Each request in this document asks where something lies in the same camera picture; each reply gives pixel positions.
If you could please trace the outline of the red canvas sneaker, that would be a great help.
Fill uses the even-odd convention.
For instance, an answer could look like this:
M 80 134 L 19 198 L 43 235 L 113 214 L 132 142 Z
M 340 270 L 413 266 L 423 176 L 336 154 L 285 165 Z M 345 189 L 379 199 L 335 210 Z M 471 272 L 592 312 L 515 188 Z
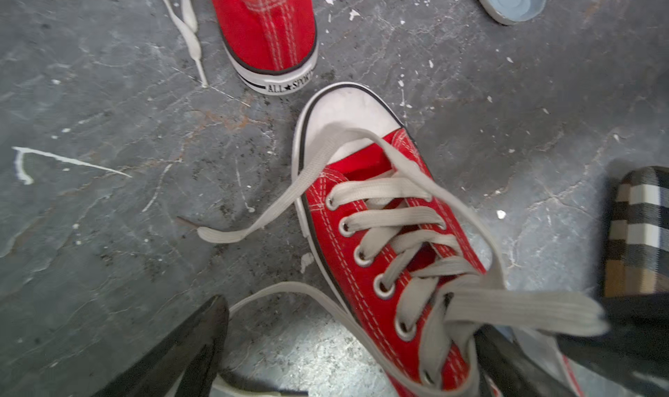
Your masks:
M 318 59 L 312 0 L 211 0 L 226 54 L 250 89 L 263 95 L 297 92 Z
M 405 126 L 369 88 L 329 85 L 298 118 L 292 182 L 246 229 L 201 226 L 233 244 L 295 207 L 332 289 L 282 282 L 261 291 L 306 294 L 350 331 L 402 396 L 476 396 L 476 332 L 486 325 L 594 337 L 602 306 L 572 292 L 513 292 L 500 252 L 474 212 L 432 178 Z

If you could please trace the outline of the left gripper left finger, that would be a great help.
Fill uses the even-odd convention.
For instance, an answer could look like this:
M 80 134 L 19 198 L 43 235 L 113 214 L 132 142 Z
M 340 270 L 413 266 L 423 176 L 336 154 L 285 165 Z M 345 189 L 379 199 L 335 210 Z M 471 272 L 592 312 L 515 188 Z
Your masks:
M 215 295 L 97 396 L 207 396 L 221 365 L 229 307 Z

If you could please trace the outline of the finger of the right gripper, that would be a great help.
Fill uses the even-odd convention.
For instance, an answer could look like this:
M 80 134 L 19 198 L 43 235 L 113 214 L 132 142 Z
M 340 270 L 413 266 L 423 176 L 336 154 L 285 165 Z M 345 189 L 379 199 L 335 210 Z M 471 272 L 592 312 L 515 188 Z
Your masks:
M 644 396 L 668 395 L 668 294 L 600 298 L 609 331 L 560 335 L 557 344 L 579 365 Z

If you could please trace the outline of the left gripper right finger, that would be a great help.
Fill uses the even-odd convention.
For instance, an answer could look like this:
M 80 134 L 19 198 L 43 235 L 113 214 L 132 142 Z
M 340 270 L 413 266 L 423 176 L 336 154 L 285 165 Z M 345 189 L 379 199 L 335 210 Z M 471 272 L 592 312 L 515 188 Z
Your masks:
M 509 341 L 496 327 L 482 326 L 475 333 L 479 366 L 504 396 L 574 396 L 569 388 Z

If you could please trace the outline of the plaid beige glasses case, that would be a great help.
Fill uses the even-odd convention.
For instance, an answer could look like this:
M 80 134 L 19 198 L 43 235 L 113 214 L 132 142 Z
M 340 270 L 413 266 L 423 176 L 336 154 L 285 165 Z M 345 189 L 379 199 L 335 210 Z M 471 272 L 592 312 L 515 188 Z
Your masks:
M 629 172 L 618 186 L 606 247 L 604 296 L 668 291 L 668 169 Z

